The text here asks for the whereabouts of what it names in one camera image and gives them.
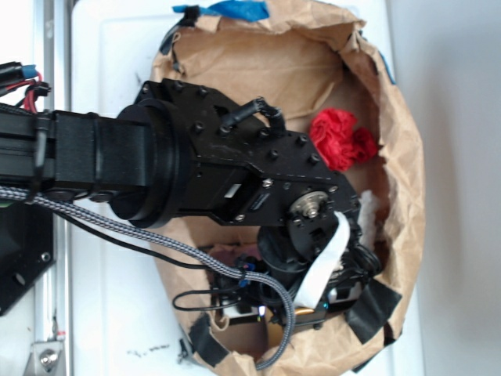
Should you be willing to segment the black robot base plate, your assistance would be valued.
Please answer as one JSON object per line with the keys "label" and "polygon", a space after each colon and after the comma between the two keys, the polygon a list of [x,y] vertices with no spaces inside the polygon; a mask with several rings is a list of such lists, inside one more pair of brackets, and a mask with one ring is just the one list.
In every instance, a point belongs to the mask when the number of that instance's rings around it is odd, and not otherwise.
{"label": "black robot base plate", "polygon": [[54,263],[54,218],[29,204],[1,209],[1,314],[6,315]]}

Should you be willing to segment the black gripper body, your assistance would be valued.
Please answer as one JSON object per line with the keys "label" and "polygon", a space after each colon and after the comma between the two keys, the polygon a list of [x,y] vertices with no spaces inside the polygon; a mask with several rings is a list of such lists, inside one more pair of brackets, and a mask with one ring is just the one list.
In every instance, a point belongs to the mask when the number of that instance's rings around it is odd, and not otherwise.
{"label": "black gripper body", "polygon": [[280,282],[293,300],[296,324],[318,328],[328,313],[350,308],[382,270],[361,235],[354,219],[290,219],[284,227],[260,228],[255,244],[218,244],[213,255]]}

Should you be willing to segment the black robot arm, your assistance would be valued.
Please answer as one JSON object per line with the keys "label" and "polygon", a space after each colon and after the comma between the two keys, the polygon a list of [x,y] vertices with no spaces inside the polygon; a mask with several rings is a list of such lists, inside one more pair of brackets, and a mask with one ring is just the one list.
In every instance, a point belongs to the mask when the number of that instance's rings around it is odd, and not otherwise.
{"label": "black robot arm", "polygon": [[381,271],[361,242],[360,203],[310,138],[262,98],[239,105],[215,89],[148,81],[117,118],[1,108],[1,183],[54,201],[107,203],[138,228],[203,216],[256,226],[258,252],[232,266],[278,280],[290,296],[342,233],[341,263],[300,324],[320,327]]}

